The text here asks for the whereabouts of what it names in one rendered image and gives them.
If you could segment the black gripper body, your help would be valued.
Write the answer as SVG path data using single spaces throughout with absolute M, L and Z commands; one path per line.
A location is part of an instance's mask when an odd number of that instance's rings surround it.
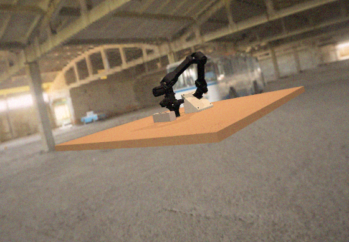
M 172 101 L 172 103 L 167 104 L 166 107 L 169 107 L 169 106 L 172 106 L 172 105 L 175 106 L 175 105 L 179 105 L 179 104 L 183 104 L 184 103 L 183 99 L 179 99 L 179 100 L 175 99 L 175 93 L 174 92 L 165 94 L 165 96 L 166 97 L 168 96 L 171 99 L 171 101 Z

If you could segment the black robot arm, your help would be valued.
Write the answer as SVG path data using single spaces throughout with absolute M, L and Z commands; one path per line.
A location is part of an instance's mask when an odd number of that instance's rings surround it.
M 194 57 L 194 58 L 193 58 Z M 186 56 L 185 60 L 180 63 L 177 68 L 169 72 L 164 76 L 164 78 L 160 82 L 160 86 L 155 87 L 153 89 L 153 95 L 155 97 L 168 94 L 173 92 L 172 86 L 175 85 L 175 83 L 178 81 L 178 77 L 191 65 L 191 64 L 197 64 L 198 65 L 198 79 L 195 80 L 195 85 L 197 87 L 195 93 L 193 96 L 195 96 L 197 99 L 203 98 L 203 93 L 205 94 L 208 91 L 207 88 L 207 82 L 205 80 L 205 73 L 204 73 L 204 65 L 207 63 L 207 57 L 202 52 L 194 52 L 191 55 Z M 165 84 L 165 83 L 166 84 Z M 167 96 L 159 103 L 162 107 L 166 107 L 167 104 L 172 103 L 171 99 Z

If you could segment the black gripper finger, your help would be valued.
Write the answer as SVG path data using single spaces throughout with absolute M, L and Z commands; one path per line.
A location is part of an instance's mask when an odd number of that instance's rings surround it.
M 179 105 L 172 106 L 172 108 L 174 108 L 174 111 L 175 111 L 176 116 L 178 116 L 179 107 L 180 107 L 180 104 L 179 104 Z
M 172 106 L 173 106 L 173 105 L 172 105 Z M 172 108 L 172 106 L 169 106 L 169 107 L 166 107 L 166 108 L 169 109 L 170 112 L 171 112 L 171 111 L 175 111 L 174 108 Z

